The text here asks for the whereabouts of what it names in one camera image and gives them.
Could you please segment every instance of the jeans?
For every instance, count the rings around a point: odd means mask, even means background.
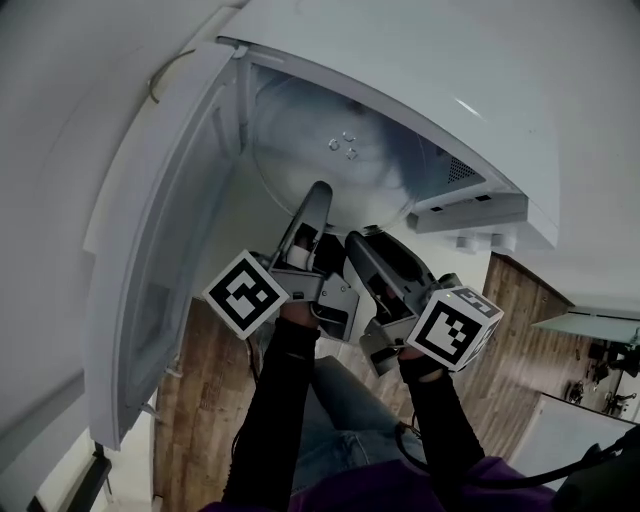
[[[396,418],[334,357],[317,359],[307,393],[292,494],[350,469],[403,459]],[[422,444],[403,435],[406,450],[424,461]]]

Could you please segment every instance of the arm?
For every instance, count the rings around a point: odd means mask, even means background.
[[[320,336],[314,323],[307,304],[283,306],[238,438],[223,503],[287,509]]]
[[[399,362],[402,377],[409,385],[427,464],[434,476],[455,479],[485,455],[462,410],[451,377],[416,349],[403,351]]]

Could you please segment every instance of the wooden floor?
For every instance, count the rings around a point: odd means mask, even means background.
[[[564,393],[584,377],[589,339],[531,328],[564,313],[567,304],[519,269],[491,258],[485,295],[505,311],[485,350],[454,382],[464,410],[487,454],[508,457],[543,391]],[[401,419],[413,412],[397,371],[381,379],[358,347],[323,340],[317,356],[332,354]],[[154,492],[164,509],[194,511],[220,498],[231,442],[254,391],[245,346],[194,300],[179,362],[183,377],[161,384],[156,423]]]

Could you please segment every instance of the vent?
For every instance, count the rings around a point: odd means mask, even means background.
[[[475,176],[476,172],[467,164],[462,163],[456,157],[451,157],[451,165],[449,166],[449,179],[447,183],[454,183],[470,176]]]

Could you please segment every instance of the person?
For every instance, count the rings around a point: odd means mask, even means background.
[[[306,303],[280,317],[240,429],[221,502],[236,511],[541,511],[553,491],[488,490],[465,476],[513,479],[504,461],[485,457],[453,388],[434,360],[407,348],[399,356],[422,443],[335,358],[315,360],[320,332]]]

